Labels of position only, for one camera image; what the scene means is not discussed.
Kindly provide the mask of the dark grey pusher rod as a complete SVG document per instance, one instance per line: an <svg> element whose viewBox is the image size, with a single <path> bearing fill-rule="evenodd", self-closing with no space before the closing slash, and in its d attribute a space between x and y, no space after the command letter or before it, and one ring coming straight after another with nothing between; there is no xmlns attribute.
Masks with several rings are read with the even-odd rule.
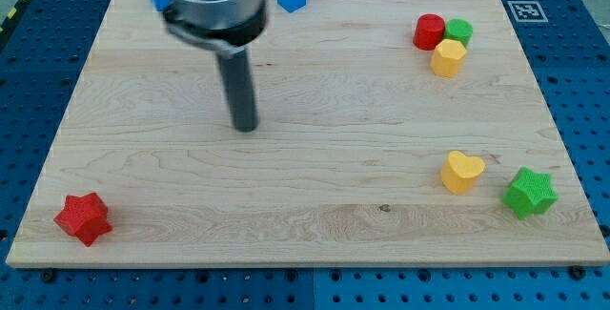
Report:
<svg viewBox="0 0 610 310"><path fill-rule="evenodd" d="M218 53L216 61L233 127L242 133L254 131L259 119L247 51Z"/></svg>

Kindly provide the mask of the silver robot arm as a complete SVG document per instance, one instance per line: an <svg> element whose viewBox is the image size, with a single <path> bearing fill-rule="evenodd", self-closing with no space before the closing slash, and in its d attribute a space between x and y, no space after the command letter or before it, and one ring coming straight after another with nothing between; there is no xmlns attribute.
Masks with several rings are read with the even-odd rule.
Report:
<svg viewBox="0 0 610 310"><path fill-rule="evenodd" d="M255 130L259 118L248 45L266 28L266 0L171 0L163 18L169 33L214 53L233 127Z"/></svg>

